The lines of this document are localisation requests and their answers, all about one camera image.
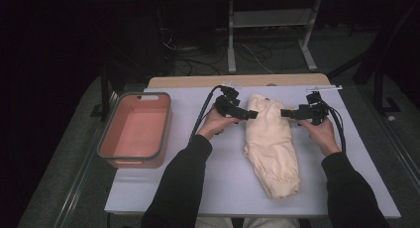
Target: black sleeve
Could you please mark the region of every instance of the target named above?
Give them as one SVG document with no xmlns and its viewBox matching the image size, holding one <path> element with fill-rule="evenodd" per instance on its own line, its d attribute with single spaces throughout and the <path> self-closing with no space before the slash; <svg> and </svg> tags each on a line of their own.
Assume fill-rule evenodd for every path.
<svg viewBox="0 0 420 228">
<path fill-rule="evenodd" d="M 146 227 L 194 227 L 210 142 L 199 135 L 167 165 L 154 200 L 142 218 Z"/>
<path fill-rule="evenodd" d="M 334 228 L 389 227 L 373 190 L 345 154 L 328 156 L 322 167 L 327 176 L 328 214 Z"/>
</svg>

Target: metal stand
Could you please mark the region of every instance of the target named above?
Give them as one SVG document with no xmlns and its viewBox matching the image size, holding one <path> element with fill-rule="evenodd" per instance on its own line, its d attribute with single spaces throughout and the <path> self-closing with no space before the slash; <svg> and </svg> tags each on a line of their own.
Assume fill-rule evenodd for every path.
<svg viewBox="0 0 420 228">
<path fill-rule="evenodd" d="M 305 57 L 306 64 L 308 65 L 308 69 L 311 72 L 316 71 L 317 67 L 311 53 L 309 52 L 308 43 L 309 43 L 309 39 L 311 38 L 312 30 L 314 29 L 314 26 L 315 26 L 315 20 L 318 15 L 320 5 L 321 5 L 321 0 L 315 0 L 315 4 L 312 8 L 311 17 L 309 18 L 309 22 L 307 24 L 305 38 L 303 38 L 303 40 L 299 42 L 300 50 L 302 51 L 303 56 Z"/>
<path fill-rule="evenodd" d="M 308 43 L 311 38 L 312 31 L 315 26 L 315 20 L 318 15 L 321 0 L 315 0 L 312 8 L 278 10 L 278 11 L 259 11 L 259 12 L 238 12 L 235 15 L 233 9 L 233 1 L 229 2 L 229 45 L 228 45 L 228 66 L 229 73 L 236 73 L 235 50 L 233 43 L 234 28 L 241 27 L 269 27 L 269 26 L 306 26 L 306 33 L 302 40 L 299 41 L 300 50 L 303 53 L 308 69 L 311 72 L 317 70 L 315 61 L 309 52 Z"/>
</svg>

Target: crumpled towel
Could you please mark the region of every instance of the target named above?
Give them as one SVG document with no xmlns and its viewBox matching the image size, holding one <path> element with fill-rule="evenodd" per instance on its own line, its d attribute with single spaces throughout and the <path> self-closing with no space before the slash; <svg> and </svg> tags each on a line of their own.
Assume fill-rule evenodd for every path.
<svg viewBox="0 0 420 228">
<path fill-rule="evenodd" d="M 294 195 L 299 189 L 299 174 L 290 125 L 281 117 L 281 102 L 251 95 L 248 110 L 259 115 L 246 124 L 245 154 L 266 195 L 271 199 Z"/>
</svg>

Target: plastic bin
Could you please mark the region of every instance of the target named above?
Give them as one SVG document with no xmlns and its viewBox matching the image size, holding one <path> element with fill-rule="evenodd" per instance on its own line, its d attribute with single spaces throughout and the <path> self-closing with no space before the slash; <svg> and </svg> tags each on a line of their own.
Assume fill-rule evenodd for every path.
<svg viewBox="0 0 420 228">
<path fill-rule="evenodd" d="M 125 93 L 111 112 L 98 156 L 115 168 L 163 164 L 172 112 L 165 92 Z"/>
</svg>

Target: hand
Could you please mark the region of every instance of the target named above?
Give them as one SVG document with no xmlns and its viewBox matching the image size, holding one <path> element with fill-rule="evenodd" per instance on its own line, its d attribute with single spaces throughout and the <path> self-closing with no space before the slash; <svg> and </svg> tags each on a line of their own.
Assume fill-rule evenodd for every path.
<svg viewBox="0 0 420 228">
<path fill-rule="evenodd" d="M 210 109 L 206 116 L 203 126 L 198 130 L 198 135 L 205 137 L 207 140 L 213 138 L 215 134 L 222 133 L 225 128 L 233 123 L 241 120 L 235 117 L 224 117 L 217 112 L 216 108 Z"/>
<path fill-rule="evenodd" d="M 333 123 L 328 117 L 325 117 L 318 126 L 314 126 L 306 120 L 297 122 L 308 130 L 309 138 L 319 146 L 324 156 L 341 152 L 334 136 Z"/>
</svg>

